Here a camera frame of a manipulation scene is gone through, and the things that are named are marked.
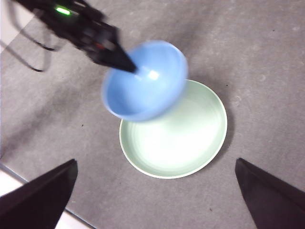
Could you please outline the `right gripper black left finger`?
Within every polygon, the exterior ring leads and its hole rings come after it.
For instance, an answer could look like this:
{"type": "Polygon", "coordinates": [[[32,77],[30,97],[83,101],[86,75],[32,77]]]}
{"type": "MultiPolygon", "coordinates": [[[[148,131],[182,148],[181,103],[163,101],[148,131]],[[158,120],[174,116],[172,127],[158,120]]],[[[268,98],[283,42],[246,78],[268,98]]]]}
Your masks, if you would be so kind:
{"type": "Polygon", "coordinates": [[[54,229],[78,175],[71,159],[0,198],[2,229],[54,229]]]}

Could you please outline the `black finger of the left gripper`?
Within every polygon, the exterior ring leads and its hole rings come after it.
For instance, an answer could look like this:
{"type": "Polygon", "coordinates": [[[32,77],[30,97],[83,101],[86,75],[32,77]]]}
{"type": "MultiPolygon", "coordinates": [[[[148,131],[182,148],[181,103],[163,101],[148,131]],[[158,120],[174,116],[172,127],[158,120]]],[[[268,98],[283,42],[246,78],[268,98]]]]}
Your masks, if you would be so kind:
{"type": "Polygon", "coordinates": [[[97,48],[96,63],[130,73],[137,70],[134,62],[117,42],[95,43],[95,47],[97,48]]]}

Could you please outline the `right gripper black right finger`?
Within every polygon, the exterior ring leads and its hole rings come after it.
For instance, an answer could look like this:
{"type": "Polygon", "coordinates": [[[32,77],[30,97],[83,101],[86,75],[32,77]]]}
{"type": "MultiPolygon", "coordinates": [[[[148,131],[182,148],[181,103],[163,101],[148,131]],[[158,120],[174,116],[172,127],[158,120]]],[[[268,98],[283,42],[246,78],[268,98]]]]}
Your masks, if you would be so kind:
{"type": "Polygon", "coordinates": [[[235,175],[258,229],[303,229],[305,193],[263,169],[239,158],[235,175]]]}

